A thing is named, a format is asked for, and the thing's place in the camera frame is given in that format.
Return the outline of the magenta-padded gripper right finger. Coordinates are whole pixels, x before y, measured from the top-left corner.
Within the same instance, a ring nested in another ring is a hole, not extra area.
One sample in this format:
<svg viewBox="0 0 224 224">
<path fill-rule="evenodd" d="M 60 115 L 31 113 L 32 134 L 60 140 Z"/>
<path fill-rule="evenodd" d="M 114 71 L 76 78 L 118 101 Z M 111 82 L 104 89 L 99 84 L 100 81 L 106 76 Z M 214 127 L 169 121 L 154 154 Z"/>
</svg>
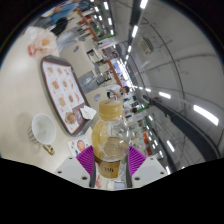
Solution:
<svg viewBox="0 0 224 224">
<path fill-rule="evenodd" d="M 128 188 L 140 188 L 167 176 L 167 171 L 154 157 L 146 157 L 133 146 L 129 147 L 126 181 Z"/>
</svg>

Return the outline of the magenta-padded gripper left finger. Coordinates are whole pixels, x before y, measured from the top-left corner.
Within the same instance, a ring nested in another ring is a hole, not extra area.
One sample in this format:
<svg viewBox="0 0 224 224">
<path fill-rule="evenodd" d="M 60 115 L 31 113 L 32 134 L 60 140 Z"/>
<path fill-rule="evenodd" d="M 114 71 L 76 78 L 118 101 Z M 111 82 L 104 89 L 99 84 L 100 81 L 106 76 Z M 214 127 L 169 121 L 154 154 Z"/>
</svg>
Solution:
<svg viewBox="0 0 224 224">
<path fill-rule="evenodd" d="M 81 187 L 93 188 L 96 182 L 93 148 L 89 146 L 76 157 L 67 157 L 55 174 Z"/>
</svg>

